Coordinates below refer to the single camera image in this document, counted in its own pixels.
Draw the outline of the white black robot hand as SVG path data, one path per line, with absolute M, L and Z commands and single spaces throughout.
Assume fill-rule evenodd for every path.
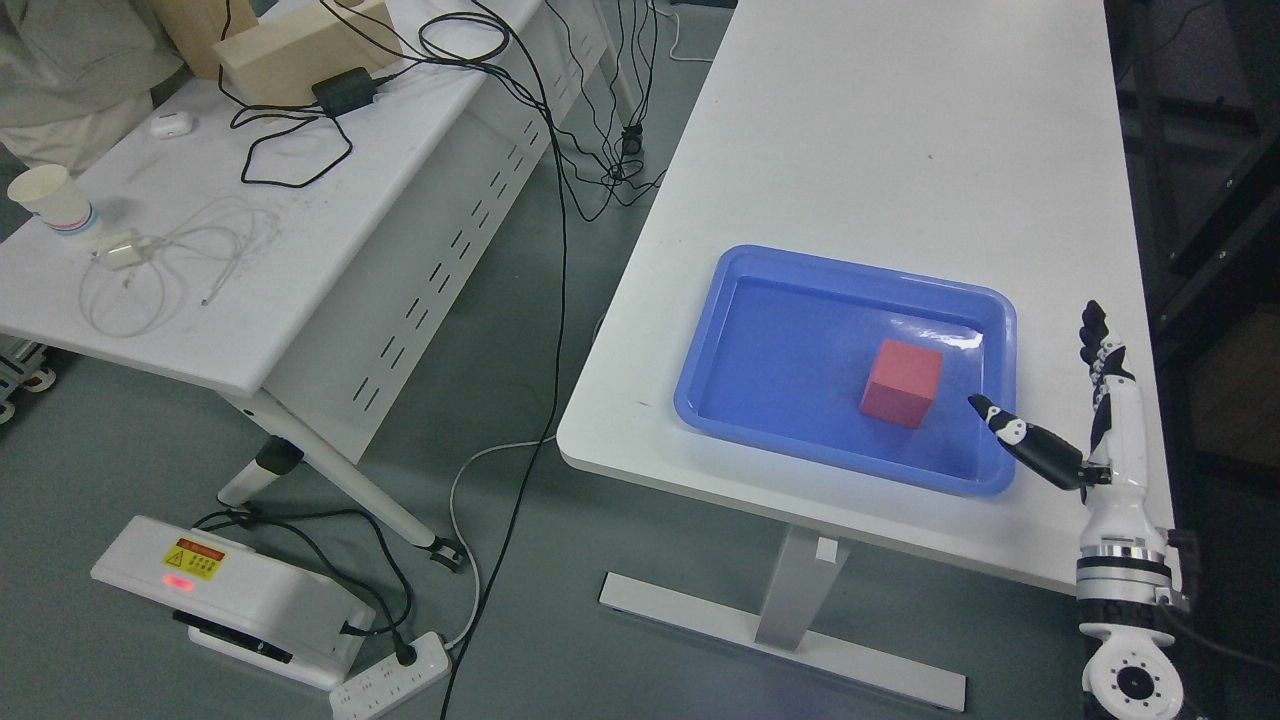
M 1060 489 L 1082 492 L 1091 512 L 1079 539 L 1083 557 L 1162 562 L 1169 543 L 1146 509 L 1146 418 L 1140 387 L 1125 368 L 1126 346 L 1107 327 L 1106 313 L 1094 300 L 1082 313 L 1079 337 L 1092 383 L 1087 454 L 984 395 L 970 395 L 968 401 L 998 443 L 1025 468 Z

